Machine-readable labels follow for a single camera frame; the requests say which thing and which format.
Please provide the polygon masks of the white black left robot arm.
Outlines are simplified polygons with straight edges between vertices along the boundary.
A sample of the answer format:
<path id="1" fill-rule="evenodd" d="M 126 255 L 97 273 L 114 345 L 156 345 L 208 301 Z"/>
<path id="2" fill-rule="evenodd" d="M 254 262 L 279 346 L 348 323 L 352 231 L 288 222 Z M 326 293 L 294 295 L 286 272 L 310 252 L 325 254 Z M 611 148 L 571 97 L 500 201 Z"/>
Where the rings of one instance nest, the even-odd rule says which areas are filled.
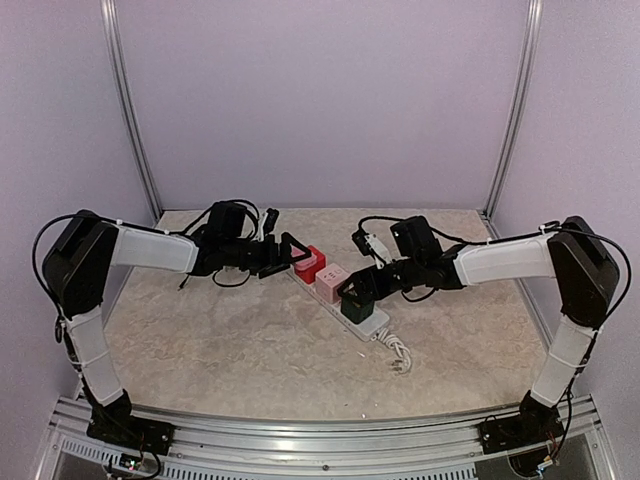
<path id="1" fill-rule="evenodd" d="M 80 210 L 49 221 L 65 228 L 32 267 L 57 312 L 55 338 L 65 345 L 92 406 L 93 421 L 121 445 L 140 424 L 116 374 L 104 334 L 102 305 L 112 268 L 166 270 L 215 277 L 225 268 L 266 278 L 310 258 L 290 233 L 275 236 L 276 209 L 261 213 L 243 199 L 213 203 L 178 231 L 144 227 Z"/>

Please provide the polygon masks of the black power adapter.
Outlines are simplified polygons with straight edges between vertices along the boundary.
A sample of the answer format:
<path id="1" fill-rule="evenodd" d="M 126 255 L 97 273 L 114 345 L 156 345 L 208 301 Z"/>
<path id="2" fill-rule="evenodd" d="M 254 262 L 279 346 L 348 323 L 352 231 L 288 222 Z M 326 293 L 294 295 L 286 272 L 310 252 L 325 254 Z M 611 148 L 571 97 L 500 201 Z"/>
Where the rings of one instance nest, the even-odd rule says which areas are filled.
<path id="1" fill-rule="evenodd" d="M 194 275 L 194 274 L 192 274 L 192 273 L 187 273 L 187 274 L 185 275 L 184 279 L 179 283 L 179 285 L 178 285 L 178 287 L 177 287 L 177 290 L 178 290 L 178 291 L 183 290 L 183 289 L 188 285 L 188 283 L 189 283 L 192 279 L 194 279 L 194 278 L 195 278 L 195 275 Z"/>

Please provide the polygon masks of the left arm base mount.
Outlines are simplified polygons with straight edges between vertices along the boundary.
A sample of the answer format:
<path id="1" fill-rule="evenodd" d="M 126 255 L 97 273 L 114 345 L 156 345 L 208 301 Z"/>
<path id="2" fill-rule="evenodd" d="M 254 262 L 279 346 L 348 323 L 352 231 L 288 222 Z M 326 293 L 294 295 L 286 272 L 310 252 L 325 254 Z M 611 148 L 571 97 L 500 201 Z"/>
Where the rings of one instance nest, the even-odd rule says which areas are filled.
<path id="1" fill-rule="evenodd" d="M 175 426 L 157 420 L 129 417 L 126 422 L 93 418 L 87 428 L 90 438 L 141 452 L 167 455 Z"/>

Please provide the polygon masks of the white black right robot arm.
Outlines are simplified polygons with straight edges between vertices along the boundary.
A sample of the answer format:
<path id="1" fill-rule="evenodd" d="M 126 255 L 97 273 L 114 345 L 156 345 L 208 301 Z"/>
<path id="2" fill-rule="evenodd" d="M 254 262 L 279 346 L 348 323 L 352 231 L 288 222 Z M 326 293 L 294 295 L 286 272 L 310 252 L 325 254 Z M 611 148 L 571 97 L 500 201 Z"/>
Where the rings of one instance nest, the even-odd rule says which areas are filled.
<path id="1" fill-rule="evenodd" d="M 423 216 L 390 218 L 399 258 L 387 258 L 384 246 L 364 228 L 352 240 L 374 265 L 352 273 L 338 289 L 342 310 L 359 322 L 361 308 L 416 287 L 430 293 L 462 290 L 493 281 L 553 278 L 561 298 L 560 321 L 542 370 L 520 403 L 511 433 L 523 444 L 535 442 L 557 414 L 586 367 L 604 323 L 622 301 L 617 294 L 621 274 L 611 255 L 616 244 L 596 234 L 580 216 L 548 222 L 533 233 L 473 242 L 453 238 L 444 249 L 445 233 Z"/>

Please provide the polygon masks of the white power strip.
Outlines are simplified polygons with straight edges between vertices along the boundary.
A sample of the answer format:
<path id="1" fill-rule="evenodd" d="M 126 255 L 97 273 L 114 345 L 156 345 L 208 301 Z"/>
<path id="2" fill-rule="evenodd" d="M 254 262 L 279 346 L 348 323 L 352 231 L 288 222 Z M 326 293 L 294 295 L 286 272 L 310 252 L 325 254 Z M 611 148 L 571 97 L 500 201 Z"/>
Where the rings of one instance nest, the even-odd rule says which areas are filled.
<path id="1" fill-rule="evenodd" d="M 342 302 L 338 290 L 349 277 L 349 272 L 338 264 L 331 263 L 320 269 L 314 274 L 311 283 L 307 283 L 293 268 L 288 275 L 361 341 L 382 341 L 391 333 L 390 317 L 378 307 L 358 307 L 353 302 Z"/>

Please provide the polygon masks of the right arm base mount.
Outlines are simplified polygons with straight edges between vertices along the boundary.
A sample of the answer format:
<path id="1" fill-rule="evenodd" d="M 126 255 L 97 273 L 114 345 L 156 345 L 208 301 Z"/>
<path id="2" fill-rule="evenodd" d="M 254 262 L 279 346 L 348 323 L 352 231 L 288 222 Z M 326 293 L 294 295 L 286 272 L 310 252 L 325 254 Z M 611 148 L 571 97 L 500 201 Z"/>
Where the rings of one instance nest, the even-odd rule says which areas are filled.
<path id="1" fill-rule="evenodd" d="M 536 422 L 527 423 L 522 415 L 517 414 L 489 416 L 478 425 L 478 433 L 483 453 L 488 455 L 546 442 L 551 438 L 560 439 L 564 428 L 559 419 L 539 426 Z"/>

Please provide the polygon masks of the pink folding extension socket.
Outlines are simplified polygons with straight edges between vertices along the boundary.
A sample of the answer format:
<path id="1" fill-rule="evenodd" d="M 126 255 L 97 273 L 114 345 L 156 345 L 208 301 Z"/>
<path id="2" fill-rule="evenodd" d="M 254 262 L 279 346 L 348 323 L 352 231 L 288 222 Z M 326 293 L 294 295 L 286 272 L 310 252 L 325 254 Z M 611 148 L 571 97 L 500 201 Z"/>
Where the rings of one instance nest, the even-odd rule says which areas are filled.
<path id="1" fill-rule="evenodd" d="M 315 265 L 316 262 L 317 262 L 317 256 L 313 252 L 310 252 L 308 255 L 304 254 L 303 259 L 295 262 L 294 267 L 297 270 L 306 270 L 312 267 L 313 265 Z"/>

